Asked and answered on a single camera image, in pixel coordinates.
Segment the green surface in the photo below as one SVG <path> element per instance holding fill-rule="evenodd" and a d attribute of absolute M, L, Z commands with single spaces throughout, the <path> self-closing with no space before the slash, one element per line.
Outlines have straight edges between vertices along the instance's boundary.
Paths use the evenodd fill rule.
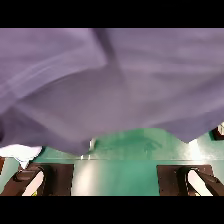
<path fill-rule="evenodd" d="M 72 195 L 159 195 L 162 164 L 211 164 L 224 183 L 224 141 L 209 133 L 186 144 L 161 129 L 137 129 L 98 138 L 83 157 L 47 148 L 35 162 L 74 164 Z"/>

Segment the gray cloth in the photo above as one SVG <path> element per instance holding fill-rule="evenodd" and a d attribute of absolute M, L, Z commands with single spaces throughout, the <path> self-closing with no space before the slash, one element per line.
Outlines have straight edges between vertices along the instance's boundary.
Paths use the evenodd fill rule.
<path fill-rule="evenodd" d="M 2 44 L 0 29 L 0 147 L 49 145 L 80 155 L 92 137 L 149 127 L 189 142 L 224 120 L 224 29 L 31 30 L 20 31 L 22 46 L 14 37 L 15 48 L 9 31 Z M 2 47 L 15 57 L 7 61 Z M 15 53 L 27 47 L 26 57 Z"/>

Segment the fabric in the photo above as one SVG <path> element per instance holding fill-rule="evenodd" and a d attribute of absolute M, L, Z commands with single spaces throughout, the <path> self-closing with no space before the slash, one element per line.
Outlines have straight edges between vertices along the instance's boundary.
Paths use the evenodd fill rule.
<path fill-rule="evenodd" d="M 22 81 L 18 68 L 6 63 L 15 82 L 0 73 L 2 83 L 10 84 L 8 95 L 0 98 L 0 147 L 48 145 L 82 155 L 92 137 L 114 131 L 158 127 L 189 142 L 224 120 L 224 29 L 81 29 L 83 42 L 80 29 L 56 30 L 48 43 L 66 34 L 75 55 L 63 51 L 64 36 L 53 41 L 65 52 L 57 61 L 65 65 L 55 63 L 44 73 L 34 66 L 33 73 L 26 62 L 30 72 L 22 72 Z M 25 37 L 20 38 L 24 48 Z M 49 57 L 57 55 L 52 51 Z M 42 59 L 48 67 L 48 59 Z M 10 104 L 9 95 L 14 99 Z"/>

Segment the garment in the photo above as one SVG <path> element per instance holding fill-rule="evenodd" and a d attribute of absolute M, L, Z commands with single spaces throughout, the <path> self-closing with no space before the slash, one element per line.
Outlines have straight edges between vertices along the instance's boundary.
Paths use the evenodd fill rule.
<path fill-rule="evenodd" d="M 224 120 L 224 29 L 87 30 L 82 47 L 75 44 L 78 30 L 57 30 L 73 34 L 72 51 L 86 50 L 75 54 L 82 55 L 78 61 L 60 57 L 74 61 L 69 72 L 54 76 L 52 65 L 49 74 L 26 74 L 27 80 L 40 77 L 34 88 L 33 81 L 24 81 L 28 91 L 10 86 L 14 101 L 2 109 L 0 147 L 48 145 L 82 155 L 92 137 L 114 131 L 158 127 L 189 142 Z"/>

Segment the green table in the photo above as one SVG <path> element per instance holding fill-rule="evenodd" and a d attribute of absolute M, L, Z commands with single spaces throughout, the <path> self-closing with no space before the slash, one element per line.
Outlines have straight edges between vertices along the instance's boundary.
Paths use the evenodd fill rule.
<path fill-rule="evenodd" d="M 74 164 L 72 195 L 159 195 L 159 164 L 211 164 L 224 183 L 224 141 L 209 133 L 186 144 L 161 129 L 137 129 L 98 138 L 81 157 L 47 148 L 35 162 Z"/>

